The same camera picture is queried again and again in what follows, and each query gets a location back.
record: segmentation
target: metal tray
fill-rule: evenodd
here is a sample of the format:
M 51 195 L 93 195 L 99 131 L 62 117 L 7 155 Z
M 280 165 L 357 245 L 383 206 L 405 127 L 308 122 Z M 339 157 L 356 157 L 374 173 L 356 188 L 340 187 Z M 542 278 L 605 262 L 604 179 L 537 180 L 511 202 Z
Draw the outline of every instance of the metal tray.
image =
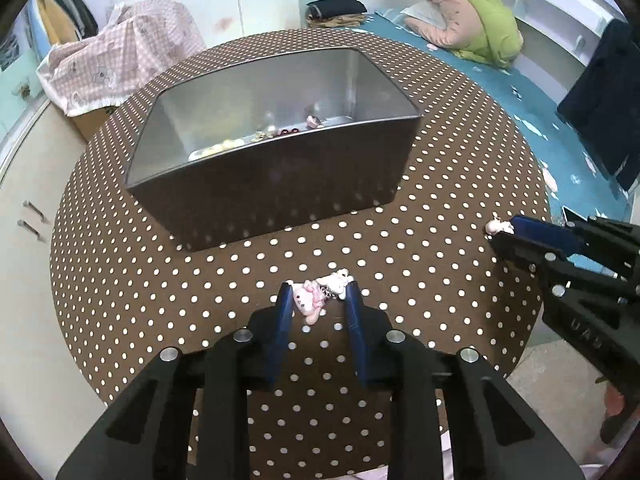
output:
M 306 126 L 309 115 L 322 127 Z M 264 57 L 162 92 L 125 185 L 199 250 L 389 202 L 419 120 L 355 49 Z M 300 131 L 252 142 L 283 128 Z

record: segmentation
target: pink charm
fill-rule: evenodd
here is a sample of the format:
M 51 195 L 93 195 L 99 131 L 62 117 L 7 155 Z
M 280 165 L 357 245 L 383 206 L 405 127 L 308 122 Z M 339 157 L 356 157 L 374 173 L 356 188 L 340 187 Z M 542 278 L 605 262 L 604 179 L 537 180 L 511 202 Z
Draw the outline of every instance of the pink charm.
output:
M 306 317 L 306 322 L 313 325 L 318 321 L 320 310 L 324 307 L 324 292 L 316 280 L 306 280 L 293 291 L 293 301 L 296 307 Z

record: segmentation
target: white cabinet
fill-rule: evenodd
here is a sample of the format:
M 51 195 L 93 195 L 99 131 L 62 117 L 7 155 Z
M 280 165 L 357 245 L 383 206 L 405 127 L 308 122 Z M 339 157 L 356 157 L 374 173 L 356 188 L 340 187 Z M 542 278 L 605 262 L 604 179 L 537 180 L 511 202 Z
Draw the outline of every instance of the white cabinet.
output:
M 103 403 L 74 363 L 51 295 L 49 248 L 58 204 L 85 148 L 48 105 L 0 184 L 0 416 L 45 479 L 53 479 Z M 30 201 L 47 219 L 23 206 Z M 18 226 L 28 222 L 36 235 Z

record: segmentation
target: round table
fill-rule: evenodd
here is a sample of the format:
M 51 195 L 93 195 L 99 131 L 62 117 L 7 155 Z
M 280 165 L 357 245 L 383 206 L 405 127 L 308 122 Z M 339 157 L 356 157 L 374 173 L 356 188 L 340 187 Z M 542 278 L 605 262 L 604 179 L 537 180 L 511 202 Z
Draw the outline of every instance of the round table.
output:
M 424 110 L 392 203 L 188 253 L 123 189 L 133 140 L 162 90 L 235 62 L 332 46 L 361 50 Z M 483 228 L 494 212 L 545 219 L 547 211 L 524 138 L 462 73 L 372 34 L 270 32 L 178 63 L 109 118 L 66 186 L 51 286 L 68 348 L 106 403 L 165 346 L 210 346 L 271 304 L 281 282 L 343 267 L 395 328 L 442 351 L 473 345 L 506 376 L 529 337 L 540 293 L 532 276 L 495 258 Z M 255 476 L 331 478 L 388 462 L 389 394 L 358 385 L 342 323 L 335 300 L 308 332 L 294 316 L 277 389 L 249 393 Z M 190 462 L 196 433 L 194 424 Z

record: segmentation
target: folded black clothing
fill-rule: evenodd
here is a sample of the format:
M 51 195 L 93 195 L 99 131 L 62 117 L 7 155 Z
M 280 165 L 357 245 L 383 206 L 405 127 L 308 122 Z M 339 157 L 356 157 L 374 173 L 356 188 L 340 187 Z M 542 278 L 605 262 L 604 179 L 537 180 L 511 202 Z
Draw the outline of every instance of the folded black clothing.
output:
M 308 14 L 312 20 L 327 20 L 344 14 L 363 14 L 367 12 L 358 0 L 316 0 L 308 5 Z

